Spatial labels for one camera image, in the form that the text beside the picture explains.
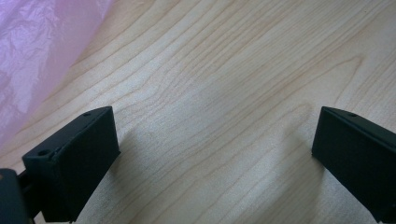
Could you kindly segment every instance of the wood grain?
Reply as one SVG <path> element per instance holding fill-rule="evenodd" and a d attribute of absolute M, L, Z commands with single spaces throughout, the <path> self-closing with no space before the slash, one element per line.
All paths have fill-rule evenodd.
<path fill-rule="evenodd" d="M 310 148 L 323 105 L 396 131 L 395 12 L 119 0 L 0 164 L 113 105 L 121 155 L 77 223 L 375 223 Z"/>

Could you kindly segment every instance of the wooden table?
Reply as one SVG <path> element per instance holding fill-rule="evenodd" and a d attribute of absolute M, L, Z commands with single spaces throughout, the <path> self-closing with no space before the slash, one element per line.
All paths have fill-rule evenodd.
<path fill-rule="evenodd" d="M 323 105 L 395 132 L 395 99 L 395 1 L 119 0 L 0 163 L 113 105 L 78 223 L 375 223 L 310 148 Z"/>

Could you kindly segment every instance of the black clamp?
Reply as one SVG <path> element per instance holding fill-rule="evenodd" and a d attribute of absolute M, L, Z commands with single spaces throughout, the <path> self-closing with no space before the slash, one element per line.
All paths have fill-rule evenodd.
<path fill-rule="evenodd" d="M 356 114 L 322 107 L 312 155 L 377 222 L 396 222 L 395 133 Z"/>
<path fill-rule="evenodd" d="M 111 106 L 68 123 L 26 153 L 26 170 L 0 169 L 0 223 L 76 221 L 113 161 L 120 155 Z"/>

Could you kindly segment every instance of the small hole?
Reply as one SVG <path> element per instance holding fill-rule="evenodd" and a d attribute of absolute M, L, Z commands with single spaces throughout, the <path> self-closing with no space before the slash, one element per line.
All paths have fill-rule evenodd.
<path fill-rule="evenodd" d="M 50 150 L 49 149 L 44 149 L 38 152 L 38 156 L 45 156 L 50 154 Z"/>

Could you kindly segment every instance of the pink plastic sheet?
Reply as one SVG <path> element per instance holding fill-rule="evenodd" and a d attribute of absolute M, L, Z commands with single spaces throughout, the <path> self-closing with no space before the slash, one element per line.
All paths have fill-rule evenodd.
<path fill-rule="evenodd" d="M 0 0 L 0 150 L 88 45 L 112 0 Z"/>

